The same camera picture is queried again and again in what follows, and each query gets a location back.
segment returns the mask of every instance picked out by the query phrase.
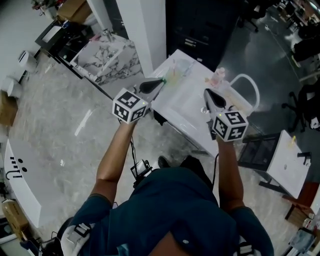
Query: cable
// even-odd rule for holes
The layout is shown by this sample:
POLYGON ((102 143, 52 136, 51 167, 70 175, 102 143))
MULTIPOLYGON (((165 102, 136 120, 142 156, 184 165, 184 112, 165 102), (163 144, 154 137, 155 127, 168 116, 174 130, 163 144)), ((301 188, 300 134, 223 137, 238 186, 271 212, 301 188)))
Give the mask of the cable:
POLYGON ((216 167, 217 167, 217 159, 218 159, 218 156, 219 156, 219 154, 217 154, 217 155, 215 156, 215 159, 214 159, 212 190, 213 190, 213 188, 214 188, 215 180, 216 180, 216 167))
POLYGON ((135 170, 135 177, 138 177, 138 170, 137 170, 137 156, 136 156, 136 148, 134 144, 134 138, 131 137, 130 140, 130 145, 131 145, 131 153, 132 153, 132 159, 133 159, 133 164, 134 164, 134 170, 135 170))

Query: marble floor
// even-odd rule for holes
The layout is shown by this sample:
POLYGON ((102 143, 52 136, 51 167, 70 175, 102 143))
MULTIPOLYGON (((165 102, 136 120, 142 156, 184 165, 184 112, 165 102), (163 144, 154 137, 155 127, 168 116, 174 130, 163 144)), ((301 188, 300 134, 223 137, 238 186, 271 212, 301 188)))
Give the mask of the marble floor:
MULTIPOLYGON (((28 141, 35 148, 44 171, 64 194, 60 215, 36 230, 43 240, 47 240, 88 197, 100 160, 119 123, 111 114, 112 101, 86 79, 78 79, 44 54, 40 54, 38 60, 36 73, 22 82, 23 94, 9 137, 28 141)), ((137 160, 148 160, 153 166, 160 155, 167 157, 172 165, 178 165, 195 149, 170 126, 160 126, 151 115, 138 122, 133 138, 137 160)), ((237 153, 241 146, 236 146, 237 153)), ((214 159, 209 156, 198 158, 212 179, 214 159)), ((129 151, 118 185, 118 204, 126 201, 133 191, 132 166, 129 151)), ((297 230, 284 220, 290 204, 279 193, 258 186, 260 177, 252 170, 241 168, 240 174, 244 202, 260 219, 271 237, 276 255, 280 255, 297 230)), ((219 170, 214 186, 217 198, 218 175, 219 170)))

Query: white strap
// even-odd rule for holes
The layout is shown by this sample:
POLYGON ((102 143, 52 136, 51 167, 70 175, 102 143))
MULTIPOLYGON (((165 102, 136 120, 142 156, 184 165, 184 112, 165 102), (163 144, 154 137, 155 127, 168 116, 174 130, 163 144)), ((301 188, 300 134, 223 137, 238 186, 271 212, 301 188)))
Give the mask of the white strap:
POLYGON ((95 224, 90 224, 89 227, 82 223, 78 226, 72 225, 67 227, 61 238, 63 256, 77 256, 90 238, 90 232, 88 231, 94 226, 95 224))

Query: person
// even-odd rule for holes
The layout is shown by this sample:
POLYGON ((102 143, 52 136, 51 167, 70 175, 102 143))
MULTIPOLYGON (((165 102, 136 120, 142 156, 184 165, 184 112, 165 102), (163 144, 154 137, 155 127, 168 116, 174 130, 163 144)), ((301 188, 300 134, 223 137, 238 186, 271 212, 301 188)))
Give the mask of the person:
POLYGON ((122 122, 116 131, 90 196, 63 233, 64 256, 274 255, 244 205, 234 146, 219 137, 220 207, 199 160, 188 156, 179 167, 160 157, 160 169, 112 209, 135 125, 122 122))

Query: chair leg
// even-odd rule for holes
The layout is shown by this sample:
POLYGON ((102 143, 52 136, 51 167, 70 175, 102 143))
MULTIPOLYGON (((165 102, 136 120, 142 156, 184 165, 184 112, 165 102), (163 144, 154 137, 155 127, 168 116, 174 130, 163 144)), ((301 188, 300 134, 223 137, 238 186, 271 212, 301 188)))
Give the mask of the chair leg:
POLYGON ((281 105, 281 107, 282 107, 283 109, 289 108, 289 109, 291 109, 292 111, 297 112, 297 108, 296 108, 296 107, 291 106, 291 105, 289 105, 289 104, 287 104, 287 103, 283 103, 283 104, 281 105))
POLYGON ((299 123, 299 120, 300 120, 300 116, 297 115, 297 116, 295 117, 295 119, 294 119, 294 123, 293 123, 292 128, 289 127, 289 129, 288 129, 288 132, 289 132, 289 133, 293 133, 293 132, 296 130, 296 128, 297 128, 297 126, 298 126, 298 123, 299 123))
POLYGON ((295 93, 293 91, 291 91, 289 93, 289 96, 293 98, 295 106, 298 107, 298 100, 297 100, 295 93))
POLYGON ((237 23, 239 28, 243 28, 245 25, 245 19, 243 17, 240 17, 237 23))
POLYGON ((300 130, 301 133, 304 133, 306 131, 306 123, 305 123, 305 120, 304 120, 304 117, 303 115, 301 114, 300 116, 300 121, 301 121, 301 125, 302 125, 302 129, 300 130))
POLYGON ((259 30, 257 25, 252 20, 249 20, 249 22, 255 27, 255 32, 258 32, 259 30))

